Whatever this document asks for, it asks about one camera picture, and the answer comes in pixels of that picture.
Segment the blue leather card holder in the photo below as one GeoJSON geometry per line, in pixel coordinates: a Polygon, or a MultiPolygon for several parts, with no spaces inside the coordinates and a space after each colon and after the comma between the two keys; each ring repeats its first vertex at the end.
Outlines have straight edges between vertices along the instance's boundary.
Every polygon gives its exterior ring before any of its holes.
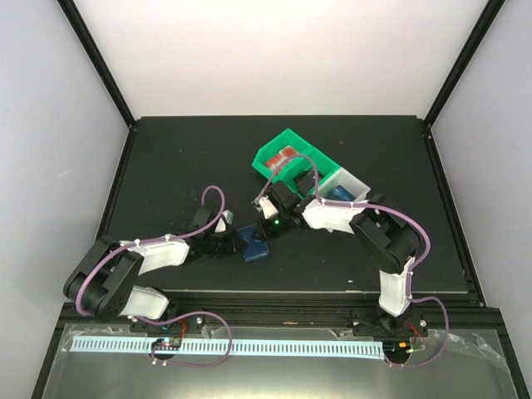
{"type": "Polygon", "coordinates": [[[256,224],[252,224],[237,230],[239,237],[245,243],[245,247],[242,249],[245,262],[265,259],[269,256],[269,247],[267,243],[254,237],[256,231],[256,224]]]}

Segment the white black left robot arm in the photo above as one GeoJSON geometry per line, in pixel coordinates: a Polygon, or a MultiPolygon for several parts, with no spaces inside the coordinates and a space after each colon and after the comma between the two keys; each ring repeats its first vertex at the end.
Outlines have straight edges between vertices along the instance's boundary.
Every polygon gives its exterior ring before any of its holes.
{"type": "Polygon", "coordinates": [[[247,244],[232,227],[233,214],[200,208],[193,222],[155,239],[95,241],[63,285],[63,294],[84,316],[102,322],[118,317],[149,318],[161,332],[172,330],[179,313],[159,288],[141,287],[139,276],[191,264],[202,257],[221,259],[243,253],[247,244]]]}

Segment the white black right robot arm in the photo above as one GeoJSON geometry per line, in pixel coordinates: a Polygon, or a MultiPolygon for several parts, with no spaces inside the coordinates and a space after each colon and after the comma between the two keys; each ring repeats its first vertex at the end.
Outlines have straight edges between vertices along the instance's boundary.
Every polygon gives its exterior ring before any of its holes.
{"type": "Polygon", "coordinates": [[[407,326],[413,271],[428,256],[431,241],[419,223],[391,208],[386,196],[358,202],[315,195],[301,199],[279,181],[262,190],[253,204],[262,214],[257,240],[269,241],[291,229],[354,235],[379,270],[379,328],[396,335],[407,326]]]}

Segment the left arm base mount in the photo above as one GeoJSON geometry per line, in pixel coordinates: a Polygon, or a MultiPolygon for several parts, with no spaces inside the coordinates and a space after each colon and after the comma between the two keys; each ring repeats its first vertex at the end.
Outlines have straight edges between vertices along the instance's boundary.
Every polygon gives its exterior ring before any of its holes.
{"type": "Polygon", "coordinates": [[[155,324],[147,323],[137,318],[131,322],[131,331],[133,333],[147,334],[169,334],[179,335],[181,333],[197,333],[204,324],[207,316],[203,313],[189,315],[175,321],[175,318],[186,313],[192,313],[189,308],[181,308],[177,305],[170,305],[161,318],[155,320],[155,324]]]}

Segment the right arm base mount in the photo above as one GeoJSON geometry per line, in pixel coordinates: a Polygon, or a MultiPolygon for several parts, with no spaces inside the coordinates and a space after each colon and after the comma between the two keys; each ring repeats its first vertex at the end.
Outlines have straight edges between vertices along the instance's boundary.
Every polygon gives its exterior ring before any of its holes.
{"type": "Polygon", "coordinates": [[[409,338],[419,333],[427,337],[427,327],[421,325],[423,313],[408,308],[400,316],[392,316],[380,308],[356,308],[351,312],[354,335],[374,338],[409,338]]]}

